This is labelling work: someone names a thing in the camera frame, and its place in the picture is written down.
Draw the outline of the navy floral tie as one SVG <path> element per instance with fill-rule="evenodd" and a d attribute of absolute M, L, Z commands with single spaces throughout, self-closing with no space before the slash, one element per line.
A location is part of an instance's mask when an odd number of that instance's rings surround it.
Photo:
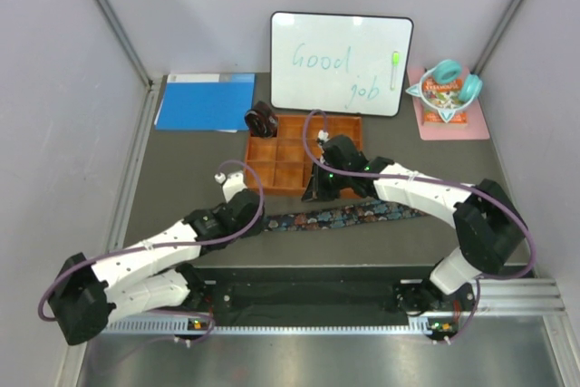
<path fill-rule="evenodd" d="M 264 231 L 298 232 L 330 230 L 382 221 L 421 218 L 424 216 L 425 213 L 399 203 L 372 200 L 336 208 L 270 215 L 265 218 Z"/>

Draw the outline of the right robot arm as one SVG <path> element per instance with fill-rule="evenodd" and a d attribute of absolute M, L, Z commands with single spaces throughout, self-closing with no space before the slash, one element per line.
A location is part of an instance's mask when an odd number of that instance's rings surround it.
<path fill-rule="evenodd" d="M 327 131 L 319 132 L 316 143 L 322 154 L 312 158 L 314 167 L 332 187 L 347 187 L 361 198 L 414 208 L 455 230 L 458 247 L 420 283 L 421 310 L 446 309 L 472 279 L 499 279 L 516 248 L 532 239 L 506 191 L 493 180 L 477 185 L 451 182 L 387 158 L 368 160 L 349 137 L 331 138 Z"/>

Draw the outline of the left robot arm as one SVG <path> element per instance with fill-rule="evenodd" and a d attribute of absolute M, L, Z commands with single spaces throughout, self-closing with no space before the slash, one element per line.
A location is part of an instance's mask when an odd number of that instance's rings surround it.
<path fill-rule="evenodd" d="M 82 253 L 69 257 L 47 298 L 65 342 L 87 343 L 127 316 L 168 307 L 190 312 L 203 307 L 207 286 L 192 260 L 260 233 L 263 215 L 263 197 L 242 189 L 109 256 L 96 261 Z"/>

